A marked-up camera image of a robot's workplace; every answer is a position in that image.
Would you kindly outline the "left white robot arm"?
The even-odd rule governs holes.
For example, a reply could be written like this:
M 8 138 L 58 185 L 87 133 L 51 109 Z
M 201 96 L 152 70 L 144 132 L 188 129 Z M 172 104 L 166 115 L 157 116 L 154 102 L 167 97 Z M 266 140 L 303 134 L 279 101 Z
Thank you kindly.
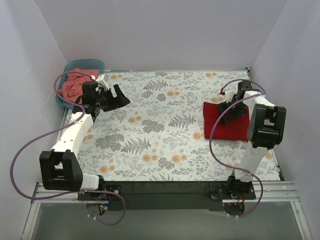
M 113 88 L 111 90 L 106 84 L 100 85 L 96 81 L 82 85 L 82 96 L 76 100 L 72 110 L 71 125 L 50 151 L 43 151 L 39 156 L 42 183 L 46 190 L 89 190 L 95 200 L 106 196 L 106 187 L 100 183 L 100 177 L 83 173 L 77 155 L 100 112 L 113 111 L 130 103 L 118 84 Z

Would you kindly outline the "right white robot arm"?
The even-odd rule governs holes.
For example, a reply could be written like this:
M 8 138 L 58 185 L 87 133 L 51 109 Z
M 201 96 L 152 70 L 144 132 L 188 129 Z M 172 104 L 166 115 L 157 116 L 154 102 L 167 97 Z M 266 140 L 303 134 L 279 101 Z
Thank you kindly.
M 234 167 L 227 179 L 226 192 L 232 199 L 251 192 L 253 174 L 263 157 L 283 139 L 286 113 L 283 106 L 276 106 L 265 97 L 262 87 L 253 87 L 250 80 L 237 80 L 237 91 L 222 88 L 225 101 L 218 104 L 218 123 L 229 126 L 231 121 L 250 114 L 245 137 L 248 141 L 239 166 Z

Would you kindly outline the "dark red t shirt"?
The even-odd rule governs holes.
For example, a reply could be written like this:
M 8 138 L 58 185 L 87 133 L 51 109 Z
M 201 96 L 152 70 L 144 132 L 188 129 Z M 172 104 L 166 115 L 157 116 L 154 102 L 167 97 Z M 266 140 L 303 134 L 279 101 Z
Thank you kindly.
M 204 137 L 209 139 L 212 128 L 216 123 L 220 112 L 218 105 L 215 103 L 203 103 L 203 117 L 204 117 Z M 247 131 L 250 122 L 249 113 L 234 119 L 229 113 L 226 114 L 228 122 L 222 124 L 222 120 L 217 124 L 212 139 L 213 140 L 229 140 L 229 141 L 244 141 L 247 142 Z

